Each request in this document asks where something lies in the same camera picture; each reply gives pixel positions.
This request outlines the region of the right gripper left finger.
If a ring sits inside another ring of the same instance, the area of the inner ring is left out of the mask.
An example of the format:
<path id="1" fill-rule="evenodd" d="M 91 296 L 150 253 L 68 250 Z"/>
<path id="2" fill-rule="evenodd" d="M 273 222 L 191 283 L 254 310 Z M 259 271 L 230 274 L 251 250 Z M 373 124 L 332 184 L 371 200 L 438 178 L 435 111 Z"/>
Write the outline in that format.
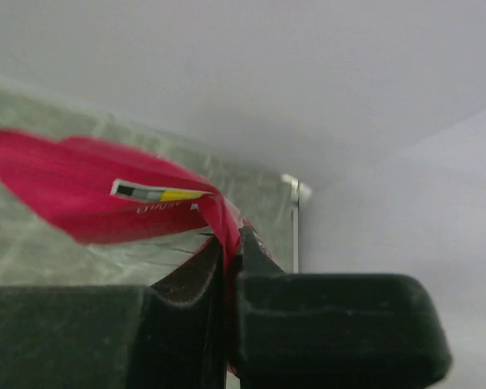
<path id="1" fill-rule="evenodd" d="M 224 253 L 150 285 L 0 286 L 0 388 L 222 388 Z"/>

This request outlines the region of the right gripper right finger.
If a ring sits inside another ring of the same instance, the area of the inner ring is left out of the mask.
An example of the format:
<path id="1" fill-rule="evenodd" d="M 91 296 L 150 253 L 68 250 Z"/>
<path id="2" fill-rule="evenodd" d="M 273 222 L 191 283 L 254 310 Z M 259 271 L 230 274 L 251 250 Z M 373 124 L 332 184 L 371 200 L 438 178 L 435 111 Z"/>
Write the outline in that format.
<path id="1" fill-rule="evenodd" d="M 249 226 L 232 298 L 244 388 L 426 388 L 452 354 L 426 288 L 403 274 L 292 274 Z"/>

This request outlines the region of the pink snack bag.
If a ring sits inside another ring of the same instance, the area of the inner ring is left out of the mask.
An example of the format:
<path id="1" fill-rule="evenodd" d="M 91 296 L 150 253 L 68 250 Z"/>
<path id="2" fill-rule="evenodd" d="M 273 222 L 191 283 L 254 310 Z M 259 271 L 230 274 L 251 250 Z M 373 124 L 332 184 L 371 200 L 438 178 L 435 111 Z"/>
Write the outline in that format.
<path id="1" fill-rule="evenodd" d="M 172 238 L 186 256 L 156 281 L 184 299 L 209 249 L 224 271 L 224 347 L 236 357 L 236 278 L 252 266 L 278 271 L 261 237 L 205 177 L 161 156 L 119 143 L 71 136 L 55 140 L 0 127 L 0 182 L 23 204 L 79 244 L 112 248 Z"/>

